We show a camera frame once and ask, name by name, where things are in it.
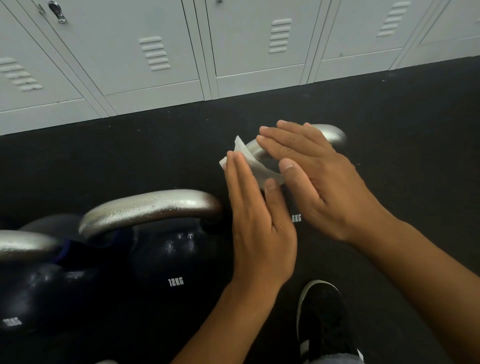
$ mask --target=forearm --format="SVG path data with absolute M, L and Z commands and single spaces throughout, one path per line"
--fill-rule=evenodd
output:
M 229 284 L 198 332 L 172 364 L 242 363 L 267 319 L 277 292 L 239 291 Z
M 357 248 L 403 292 L 452 358 L 480 362 L 480 278 L 397 219 L 368 240 Z

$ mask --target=fingernail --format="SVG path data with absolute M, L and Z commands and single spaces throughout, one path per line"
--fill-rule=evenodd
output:
M 281 173 L 283 173 L 284 171 L 292 167 L 293 167 L 293 160 L 288 158 L 283 158 L 278 164 L 278 168 L 280 169 Z
M 265 181 L 264 183 L 264 188 L 266 190 L 274 190 L 276 189 L 276 182 L 273 178 L 269 178 L 268 180 Z

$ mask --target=white locker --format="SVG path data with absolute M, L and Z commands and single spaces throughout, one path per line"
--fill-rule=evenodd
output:
M 181 1 L 35 3 L 117 113 L 204 99 Z
M 0 2 L 0 135 L 99 115 Z
M 480 1 L 450 0 L 439 7 L 399 67 L 480 55 Z
M 322 34 L 328 41 L 317 55 L 321 61 L 315 81 L 388 70 L 432 2 L 337 1 L 331 31 Z
M 299 85 L 320 0 L 206 0 L 220 97 Z

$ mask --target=hand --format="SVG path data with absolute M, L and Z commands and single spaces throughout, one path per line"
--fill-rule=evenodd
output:
M 350 161 L 309 123 L 280 120 L 277 128 L 261 127 L 260 134 L 257 142 L 280 161 L 280 172 L 302 218 L 326 235 L 359 243 L 393 218 Z
M 297 232 L 278 183 L 265 182 L 265 200 L 243 154 L 227 153 L 225 177 L 233 211 L 232 285 L 277 295 L 297 257 Z

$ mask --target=locker handle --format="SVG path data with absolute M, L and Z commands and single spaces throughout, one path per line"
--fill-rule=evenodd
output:
M 55 14 L 55 16 L 57 17 L 57 19 L 59 20 L 59 23 L 60 24 L 63 24 L 65 22 L 67 22 L 67 19 L 65 18 L 65 16 L 63 16 L 63 13 L 61 12 L 61 7 L 60 5 L 58 5 L 56 2 L 50 0 L 48 2 L 48 7 L 50 8 L 50 10 L 52 10 L 52 12 Z

